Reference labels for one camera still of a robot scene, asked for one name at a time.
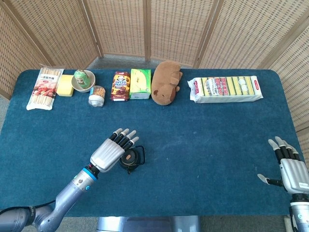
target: rattan screen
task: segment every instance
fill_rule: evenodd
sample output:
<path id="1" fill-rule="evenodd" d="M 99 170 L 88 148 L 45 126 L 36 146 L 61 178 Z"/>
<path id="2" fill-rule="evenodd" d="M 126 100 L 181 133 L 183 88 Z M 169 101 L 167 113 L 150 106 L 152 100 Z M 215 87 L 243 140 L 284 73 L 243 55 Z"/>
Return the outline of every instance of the rattan screen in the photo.
<path id="1" fill-rule="evenodd" d="M 19 74 L 43 63 L 26 37 L 0 7 L 0 93 L 10 98 Z"/>
<path id="2" fill-rule="evenodd" d="M 309 167 L 309 132 L 298 136 L 298 140 L 305 157 L 307 167 Z"/>
<path id="3" fill-rule="evenodd" d="M 281 78 L 295 127 L 309 123 L 309 27 L 270 68 Z"/>
<path id="4" fill-rule="evenodd" d="M 308 7 L 309 0 L 225 0 L 200 67 L 258 67 Z"/>
<path id="5" fill-rule="evenodd" d="M 56 65 L 85 68 L 97 52 L 76 0 L 10 0 Z"/>
<path id="6" fill-rule="evenodd" d="M 192 66 L 213 0 L 151 0 L 151 57 Z"/>
<path id="7" fill-rule="evenodd" d="M 142 0 L 87 0 L 103 53 L 144 56 Z"/>

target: stuffed toy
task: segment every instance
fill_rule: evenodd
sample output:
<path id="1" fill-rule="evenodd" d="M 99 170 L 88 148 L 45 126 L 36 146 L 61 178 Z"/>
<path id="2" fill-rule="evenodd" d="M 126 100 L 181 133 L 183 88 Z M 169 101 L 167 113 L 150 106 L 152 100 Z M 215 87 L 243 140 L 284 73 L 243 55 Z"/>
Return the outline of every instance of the stuffed toy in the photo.
<path id="1" fill-rule="evenodd" d="M 159 105 L 171 104 L 179 91 L 180 79 L 183 75 L 180 65 L 174 61 L 161 62 L 154 71 L 151 83 L 151 97 Z"/>

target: robotic arm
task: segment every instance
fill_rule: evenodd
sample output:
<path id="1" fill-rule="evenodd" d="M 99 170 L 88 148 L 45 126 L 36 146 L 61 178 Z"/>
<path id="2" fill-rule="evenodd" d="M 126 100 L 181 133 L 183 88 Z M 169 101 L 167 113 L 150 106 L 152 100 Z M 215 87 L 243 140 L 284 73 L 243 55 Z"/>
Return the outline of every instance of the robotic arm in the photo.
<path id="1" fill-rule="evenodd" d="M 276 142 L 269 139 L 268 143 L 275 151 L 281 172 L 281 180 L 257 176 L 268 185 L 284 187 L 292 195 L 290 201 L 290 217 L 294 232 L 309 232 L 309 174 L 306 165 L 300 160 L 298 152 L 286 141 L 275 137 Z"/>
<path id="2" fill-rule="evenodd" d="M 98 174 L 111 169 L 125 151 L 139 139 L 132 138 L 136 133 L 135 130 L 127 135 L 128 132 L 129 129 L 122 131 L 119 128 L 104 141 L 92 154 L 89 165 L 84 167 L 56 196 L 54 209 L 50 205 L 54 201 L 39 206 L 5 209 L 0 212 L 0 231 L 20 232 L 28 225 L 36 227 L 38 232 L 56 231 L 65 214 L 98 179 Z"/>

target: table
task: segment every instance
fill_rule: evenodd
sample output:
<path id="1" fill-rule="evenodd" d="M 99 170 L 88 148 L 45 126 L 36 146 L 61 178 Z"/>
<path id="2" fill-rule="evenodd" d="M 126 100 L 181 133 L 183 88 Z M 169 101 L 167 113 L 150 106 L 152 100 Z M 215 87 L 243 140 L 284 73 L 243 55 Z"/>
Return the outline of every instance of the table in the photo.
<path id="1" fill-rule="evenodd" d="M 64 74 L 73 74 L 65 70 Z M 271 70 L 183 69 L 168 106 L 109 100 L 115 70 L 92 70 L 106 88 L 103 108 L 87 93 L 56 97 L 53 109 L 26 110 L 39 73 L 20 74 L 0 136 L 0 208 L 53 200 L 119 128 L 137 130 L 146 163 L 128 175 L 118 164 L 100 174 L 67 216 L 286 215 L 290 196 L 260 181 L 279 178 L 267 140 L 280 136 L 300 151 L 278 75 Z M 188 80 L 257 75 L 264 98 L 197 104 Z"/>

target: bowl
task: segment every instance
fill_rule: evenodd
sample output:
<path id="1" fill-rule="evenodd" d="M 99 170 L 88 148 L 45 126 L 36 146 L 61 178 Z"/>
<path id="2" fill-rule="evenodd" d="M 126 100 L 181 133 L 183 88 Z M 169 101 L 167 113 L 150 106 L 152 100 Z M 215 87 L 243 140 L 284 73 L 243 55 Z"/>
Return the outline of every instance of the bowl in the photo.
<path id="1" fill-rule="evenodd" d="M 81 93 L 87 93 L 90 91 L 91 87 L 94 86 L 96 84 L 96 77 L 95 75 L 88 70 L 84 70 L 85 73 L 88 75 L 88 77 L 90 78 L 90 87 L 89 88 L 82 88 L 76 81 L 75 77 L 72 78 L 72 86 L 75 90 L 81 92 Z"/>

